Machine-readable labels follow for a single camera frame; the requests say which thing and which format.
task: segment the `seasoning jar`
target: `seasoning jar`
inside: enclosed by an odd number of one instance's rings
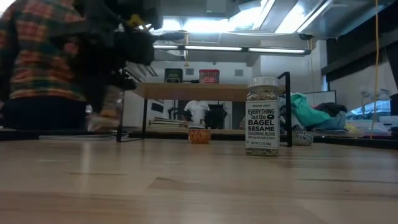
[[[278,156],[278,79],[253,78],[246,99],[246,154]]]

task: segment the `teal fabric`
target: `teal fabric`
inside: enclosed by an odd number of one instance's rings
[[[331,119],[329,114],[313,109],[305,95],[296,93],[291,99],[292,112],[304,127],[311,127]]]

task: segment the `desk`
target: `desk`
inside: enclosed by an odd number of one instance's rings
[[[0,144],[1,224],[396,224],[398,151],[244,142]]]

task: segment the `fluorescent light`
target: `fluorescent light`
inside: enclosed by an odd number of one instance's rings
[[[234,31],[238,27],[249,27],[253,25],[253,21],[256,16],[260,15],[261,7],[254,7],[241,11],[235,16],[231,17],[228,21],[228,31]]]
[[[155,49],[175,50],[178,49],[176,45],[154,45]]]
[[[241,47],[212,47],[212,46],[185,46],[185,50],[225,50],[225,51],[241,51]]]
[[[267,18],[268,13],[271,10],[271,8],[273,7],[274,3],[275,3],[275,0],[263,0],[263,1],[261,1],[262,11],[261,11],[259,17],[254,22],[254,25],[253,25],[252,29],[260,29],[261,28],[262,23]]]
[[[152,25],[152,24],[147,24],[147,25],[145,25],[145,26],[146,26],[146,27],[147,27],[147,29],[148,29],[148,28],[150,28],[150,27],[151,27],[151,25]]]
[[[228,31],[227,19],[188,19],[183,29],[194,33],[219,33]]]
[[[333,0],[329,0],[324,3],[318,11],[316,11],[309,19],[307,19],[307,21],[304,22],[302,26],[300,26],[300,28],[298,28],[297,32],[301,32],[307,28],[332,2]]]
[[[1,0],[0,11],[4,12],[15,0]]]
[[[296,4],[293,9],[287,14],[282,21],[276,34],[292,34],[294,32],[301,32],[308,27],[329,5],[333,0],[328,0],[317,11],[315,11],[310,18],[305,15],[305,10],[300,4]]]
[[[304,54],[305,50],[296,49],[263,49],[263,48],[249,48],[250,52],[259,53],[284,53],[284,54]]]
[[[180,30],[181,23],[178,19],[164,19],[162,30]]]
[[[287,14],[275,31],[276,34],[292,34],[305,22],[304,8],[297,4]]]

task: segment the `blue cloth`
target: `blue cloth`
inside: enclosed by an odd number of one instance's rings
[[[307,97],[305,95],[295,93],[291,96],[291,99],[292,112],[296,115],[302,126],[311,127],[330,119],[330,115],[327,113],[313,109],[308,104]]]
[[[322,130],[344,130],[345,126],[346,113],[344,111],[340,111],[340,113],[338,113],[336,117],[326,120],[316,125],[314,128]]]

